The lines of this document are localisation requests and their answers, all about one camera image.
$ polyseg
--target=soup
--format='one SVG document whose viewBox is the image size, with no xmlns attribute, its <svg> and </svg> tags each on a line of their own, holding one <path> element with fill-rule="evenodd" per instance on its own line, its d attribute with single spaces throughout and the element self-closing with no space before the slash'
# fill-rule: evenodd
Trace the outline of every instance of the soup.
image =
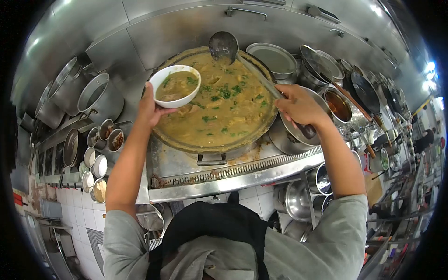
<svg viewBox="0 0 448 280">
<path fill-rule="evenodd" d="M 174 101 L 188 96 L 198 86 L 198 78 L 189 71 L 174 72 L 164 79 L 155 92 L 160 101 Z"/>
<path fill-rule="evenodd" d="M 202 84 L 189 104 L 161 117 L 157 127 L 167 136 L 193 146 L 222 146 L 253 133 L 270 113 L 271 94 L 241 62 L 224 67 L 205 52 L 177 64 L 197 69 Z"/>
</svg>

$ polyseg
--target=cook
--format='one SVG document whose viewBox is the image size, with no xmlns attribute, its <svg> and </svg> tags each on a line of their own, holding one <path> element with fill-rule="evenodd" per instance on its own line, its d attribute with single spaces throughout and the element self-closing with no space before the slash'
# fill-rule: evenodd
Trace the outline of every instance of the cook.
<svg viewBox="0 0 448 280">
<path fill-rule="evenodd" d="M 138 116 L 108 180 L 105 279 L 356 279 L 364 260 L 367 197 L 359 163 L 323 109 L 299 86 L 277 85 L 288 120 L 315 127 L 335 200 L 305 243 L 270 228 L 236 203 L 195 202 L 174 216 L 147 251 L 135 200 L 151 130 L 173 109 L 156 108 L 146 83 Z"/>
</svg>

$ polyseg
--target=gas burner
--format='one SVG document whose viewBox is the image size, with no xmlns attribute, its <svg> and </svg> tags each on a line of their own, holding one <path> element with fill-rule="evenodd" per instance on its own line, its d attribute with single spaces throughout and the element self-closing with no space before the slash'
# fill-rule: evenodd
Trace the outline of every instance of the gas burner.
<svg viewBox="0 0 448 280">
<path fill-rule="evenodd" d="M 64 142 L 56 145 L 55 175 L 60 175 L 64 168 Z"/>
<path fill-rule="evenodd" d="M 43 172 L 44 176 L 51 176 L 52 174 L 53 150 L 54 147 L 51 147 L 45 154 L 45 170 Z"/>
</svg>

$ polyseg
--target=metal bowl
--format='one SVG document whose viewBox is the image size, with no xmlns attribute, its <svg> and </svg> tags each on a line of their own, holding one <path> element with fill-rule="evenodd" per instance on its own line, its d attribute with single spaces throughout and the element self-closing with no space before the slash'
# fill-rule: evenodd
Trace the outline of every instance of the metal bowl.
<svg viewBox="0 0 448 280">
<path fill-rule="evenodd" d="M 294 220 L 300 222 L 311 220 L 310 202 L 306 193 L 305 182 L 295 181 L 288 185 L 284 206 L 288 215 Z"/>
</svg>

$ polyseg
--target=pot handle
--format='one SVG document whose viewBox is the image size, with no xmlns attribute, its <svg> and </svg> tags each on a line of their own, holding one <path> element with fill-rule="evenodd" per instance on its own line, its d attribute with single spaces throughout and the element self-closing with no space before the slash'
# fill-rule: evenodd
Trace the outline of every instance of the pot handle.
<svg viewBox="0 0 448 280">
<path fill-rule="evenodd" d="M 202 160 L 204 155 L 198 155 L 198 161 L 196 162 L 196 164 L 198 166 L 212 166 L 212 165 L 226 165 L 227 164 L 227 160 L 226 160 L 226 155 L 221 154 L 221 160 Z"/>
</svg>

